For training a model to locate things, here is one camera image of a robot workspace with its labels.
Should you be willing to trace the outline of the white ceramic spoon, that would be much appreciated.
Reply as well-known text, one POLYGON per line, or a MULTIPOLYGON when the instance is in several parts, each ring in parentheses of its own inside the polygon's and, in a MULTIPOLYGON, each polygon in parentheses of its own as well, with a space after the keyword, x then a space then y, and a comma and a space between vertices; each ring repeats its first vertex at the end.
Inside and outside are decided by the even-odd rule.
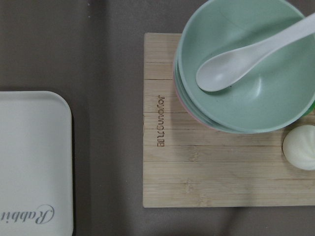
POLYGON ((315 15, 311 14, 269 38, 208 59, 197 70, 196 83, 208 92, 225 89, 272 53, 314 32, 315 15))

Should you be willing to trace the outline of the bamboo cutting board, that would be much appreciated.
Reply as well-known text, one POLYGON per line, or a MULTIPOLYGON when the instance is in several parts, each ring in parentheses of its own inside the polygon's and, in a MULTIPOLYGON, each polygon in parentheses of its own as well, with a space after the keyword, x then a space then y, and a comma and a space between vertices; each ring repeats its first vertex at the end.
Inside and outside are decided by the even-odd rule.
POLYGON ((143 206, 312 206, 315 173, 293 167, 282 152, 294 127, 314 112, 262 134, 230 134, 195 121, 174 90, 173 58, 180 35, 144 35, 143 206))

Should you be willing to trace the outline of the green bowl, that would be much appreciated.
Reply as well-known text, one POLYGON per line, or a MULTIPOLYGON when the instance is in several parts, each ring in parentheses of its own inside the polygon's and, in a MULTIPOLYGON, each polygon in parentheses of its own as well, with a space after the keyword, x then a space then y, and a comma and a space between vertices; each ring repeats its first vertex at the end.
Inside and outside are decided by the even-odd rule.
POLYGON ((209 0, 184 27, 174 80, 207 127, 284 128, 315 106, 315 17, 285 0, 209 0))

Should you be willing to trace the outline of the white steamed bun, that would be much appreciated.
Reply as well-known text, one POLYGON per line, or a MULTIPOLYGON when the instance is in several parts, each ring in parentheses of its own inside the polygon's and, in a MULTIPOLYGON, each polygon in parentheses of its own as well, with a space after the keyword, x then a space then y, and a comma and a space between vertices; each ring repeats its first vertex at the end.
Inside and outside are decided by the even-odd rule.
POLYGON ((302 170, 315 169, 315 126, 291 130, 283 141, 283 153, 290 164, 302 170))

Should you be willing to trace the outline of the cream rabbit serving tray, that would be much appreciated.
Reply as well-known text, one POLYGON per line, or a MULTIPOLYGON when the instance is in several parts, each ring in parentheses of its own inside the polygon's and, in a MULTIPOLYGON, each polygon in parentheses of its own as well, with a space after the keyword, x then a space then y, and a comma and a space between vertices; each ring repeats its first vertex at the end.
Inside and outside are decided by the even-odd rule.
POLYGON ((69 105, 50 91, 1 92, 1 235, 70 236, 73 230, 69 105))

